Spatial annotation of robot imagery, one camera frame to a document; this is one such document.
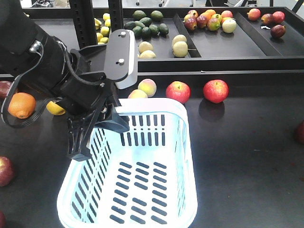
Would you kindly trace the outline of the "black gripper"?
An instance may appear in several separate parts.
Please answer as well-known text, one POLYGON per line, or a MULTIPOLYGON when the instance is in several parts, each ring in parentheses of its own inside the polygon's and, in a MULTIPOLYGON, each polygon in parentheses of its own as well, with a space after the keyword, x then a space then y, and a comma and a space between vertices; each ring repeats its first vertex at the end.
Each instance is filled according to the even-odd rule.
POLYGON ((124 133, 130 130, 129 117, 114 113, 114 108, 121 105, 118 89, 99 63, 75 49, 64 52, 64 61, 65 78, 56 86, 56 98, 73 115, 67 119, 67 157, 82 162, 92 158, 89 145, 95 124, 124 133))

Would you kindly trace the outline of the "yellow lemon near arm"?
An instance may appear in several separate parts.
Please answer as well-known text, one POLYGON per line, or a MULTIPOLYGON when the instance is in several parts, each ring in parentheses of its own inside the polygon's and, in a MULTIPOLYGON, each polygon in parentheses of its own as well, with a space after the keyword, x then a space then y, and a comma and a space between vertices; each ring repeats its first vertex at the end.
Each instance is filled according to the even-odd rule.
POLYGON ((47 106, 46 109, 53 115, 55 116, 60 116, 60 115, 64 115, 66 113, 65 109, 62 108, 61 106, 57 105, 56 103, 54 103, 53 101, 50 101, 47 106))

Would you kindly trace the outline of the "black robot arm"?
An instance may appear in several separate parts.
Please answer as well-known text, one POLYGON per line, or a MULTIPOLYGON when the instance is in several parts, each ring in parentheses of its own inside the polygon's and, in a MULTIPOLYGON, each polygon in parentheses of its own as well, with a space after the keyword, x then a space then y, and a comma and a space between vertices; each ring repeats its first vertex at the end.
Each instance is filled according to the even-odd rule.
POLYGON ((68 113, 68 156, 76 161, 91 158, 90 139, 95 128, 116 133, 129 130, 129 118, 120 116, 118 90, 137 81, 134 34, 118 29, 107 44, 84 36, 88 46, 68 50, 58 38, 32 21, 17 0, 0 3, 0 68, 14 76, 1 107, 1 118, 12 128, 35 122, 53 101, 68 113), (29 117, 12 121, 9 105, 19 84, 45 96, 29 117))

